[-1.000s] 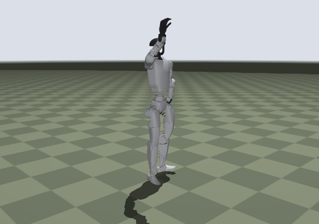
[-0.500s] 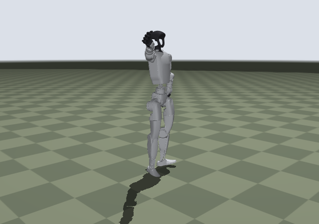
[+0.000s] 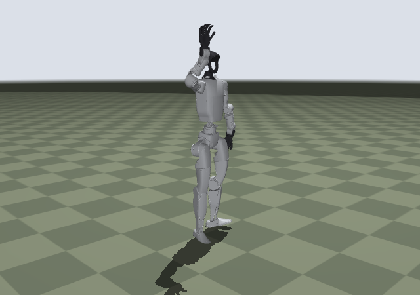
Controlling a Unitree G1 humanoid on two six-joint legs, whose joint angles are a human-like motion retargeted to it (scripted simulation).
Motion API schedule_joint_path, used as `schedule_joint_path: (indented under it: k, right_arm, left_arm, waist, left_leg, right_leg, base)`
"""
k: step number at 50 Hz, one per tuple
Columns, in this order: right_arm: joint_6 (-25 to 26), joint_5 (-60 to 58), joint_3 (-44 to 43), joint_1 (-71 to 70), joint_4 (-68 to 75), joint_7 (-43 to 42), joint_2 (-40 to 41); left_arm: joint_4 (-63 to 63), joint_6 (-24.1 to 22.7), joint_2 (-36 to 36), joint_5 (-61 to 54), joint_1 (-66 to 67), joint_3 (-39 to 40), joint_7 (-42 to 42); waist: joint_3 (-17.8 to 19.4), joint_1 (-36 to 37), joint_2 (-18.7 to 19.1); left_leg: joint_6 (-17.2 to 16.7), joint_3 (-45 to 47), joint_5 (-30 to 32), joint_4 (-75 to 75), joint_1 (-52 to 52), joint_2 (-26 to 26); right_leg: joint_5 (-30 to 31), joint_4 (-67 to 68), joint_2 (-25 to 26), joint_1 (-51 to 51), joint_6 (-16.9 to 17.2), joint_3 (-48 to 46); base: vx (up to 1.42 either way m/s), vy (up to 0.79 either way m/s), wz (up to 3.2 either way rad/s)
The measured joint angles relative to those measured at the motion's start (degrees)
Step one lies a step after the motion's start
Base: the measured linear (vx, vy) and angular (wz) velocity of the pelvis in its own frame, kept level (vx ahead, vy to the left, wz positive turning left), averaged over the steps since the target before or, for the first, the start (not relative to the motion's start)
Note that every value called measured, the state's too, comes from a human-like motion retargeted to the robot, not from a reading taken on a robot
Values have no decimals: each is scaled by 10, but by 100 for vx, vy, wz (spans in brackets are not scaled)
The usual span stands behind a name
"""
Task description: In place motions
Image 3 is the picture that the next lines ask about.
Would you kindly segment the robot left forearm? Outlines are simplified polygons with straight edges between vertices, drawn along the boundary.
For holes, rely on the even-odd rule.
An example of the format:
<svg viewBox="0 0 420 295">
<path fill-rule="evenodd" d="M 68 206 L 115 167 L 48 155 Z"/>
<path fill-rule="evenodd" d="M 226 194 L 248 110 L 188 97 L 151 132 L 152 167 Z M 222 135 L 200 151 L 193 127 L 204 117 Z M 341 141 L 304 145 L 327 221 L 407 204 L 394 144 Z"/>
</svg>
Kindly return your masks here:
<svg viewBox="0 0 420 295">
<path fill-rule="evenodd" d="M 227 124 L 227 134 L 231 135 L 232 131 L 235 130 L 236 124 L 234 123 L 234 114 L 233 111 L 231 114 L 225 114 L 224 118 L 226 119 Z"/>
</svg>

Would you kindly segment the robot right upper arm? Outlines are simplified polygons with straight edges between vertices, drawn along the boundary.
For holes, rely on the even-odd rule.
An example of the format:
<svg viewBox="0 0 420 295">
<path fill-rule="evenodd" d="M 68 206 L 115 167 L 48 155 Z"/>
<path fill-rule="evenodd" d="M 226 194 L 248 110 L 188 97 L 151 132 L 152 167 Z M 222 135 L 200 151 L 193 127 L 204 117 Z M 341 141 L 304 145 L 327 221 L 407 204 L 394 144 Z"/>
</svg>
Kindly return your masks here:
<svg viewBox="0 0 420 295">
<path fill-rule="evenodd" d="M 198 80 L 195 76 L 192 74 L 188 75 L 185 79 L 185 85 L 192 89 L 194 92 L 202 94 L 205 90 L 205 82 Z"/>
</svg>

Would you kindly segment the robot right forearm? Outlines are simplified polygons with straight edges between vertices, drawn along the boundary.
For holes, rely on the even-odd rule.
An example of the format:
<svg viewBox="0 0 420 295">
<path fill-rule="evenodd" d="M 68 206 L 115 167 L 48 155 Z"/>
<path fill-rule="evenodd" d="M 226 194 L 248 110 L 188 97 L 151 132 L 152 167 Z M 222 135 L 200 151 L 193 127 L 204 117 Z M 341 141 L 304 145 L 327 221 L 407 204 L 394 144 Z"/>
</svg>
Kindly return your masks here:
<svg viewBox="0 0 420 295">
<path fill-rule="evenodd" d="M 191 70 L 188 72 L 188 75 L 194 74 L 195 76 L 200 76 L 205 66 L 209 63 L 209 56 L 210 52 L 208 49 L 203 50 L 203 56 L 200 56 L 199 53 L 198 61 L 196 62 L 194 67 L 192 67 Z"/>
</svg>

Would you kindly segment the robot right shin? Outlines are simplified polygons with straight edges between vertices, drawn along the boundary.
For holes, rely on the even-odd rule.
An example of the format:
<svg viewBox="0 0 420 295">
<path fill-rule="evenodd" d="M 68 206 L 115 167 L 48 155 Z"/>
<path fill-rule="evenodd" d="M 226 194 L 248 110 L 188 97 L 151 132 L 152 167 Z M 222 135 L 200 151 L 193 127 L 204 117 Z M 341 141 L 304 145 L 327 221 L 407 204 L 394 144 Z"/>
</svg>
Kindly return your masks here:
<svg viewBox="0 0 420 295">
<path fill-rule="evenodd" d="M 196 217 L 196 233 L 203 232 L 204 218 L 207 211 L 207 196 L 206 193 L 202 193 L 201 197 L 198 194 L 198 187 L 193 189 L 194 199 L 194 213 Z"/>
</svg>

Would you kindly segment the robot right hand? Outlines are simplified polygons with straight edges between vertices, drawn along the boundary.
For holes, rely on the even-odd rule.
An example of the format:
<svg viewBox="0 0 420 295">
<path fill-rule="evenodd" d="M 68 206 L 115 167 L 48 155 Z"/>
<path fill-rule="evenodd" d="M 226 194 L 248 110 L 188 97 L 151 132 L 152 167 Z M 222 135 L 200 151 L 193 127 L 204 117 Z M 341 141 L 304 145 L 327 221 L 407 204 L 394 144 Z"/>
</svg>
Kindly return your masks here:
<svg viewBox="0 0 420 295">
<path fill-rule="evenodd" d="M 211 28 L 213 27 L 213 25 L 211 25 L 211 24 L 205 24 L 204 26 L 201 26 L 200 28 L 199 28 L 199 42 L 200 42 L 200 44 L 201 44 L 201 47 L 199 48 L 199 52 L 200 52 L 200 56 L 203 56 L 203 50 L 204 49 L 208 49 L 209 50 L 209 52 L 210 52 L 210 47 L 208 47 L 209 46 L 209 44 L 210 44 L 210 40 L 212 39 L 212 37 L 214 36 L 214 34 L 215 34 L 215 31 L 212 33 L 212 35 L 211 36 L 209 36 L 209 34 L 210 34 L 210 30 L 211 30 Z M 210 26 L 210 27 L 209 27 Z M 209 28 L 208 28 L 209 27 Z M 208 29 L 207 29 L 208 28 Z M 202 30 L 202 31 L 201 31 Z"/>
</svg>

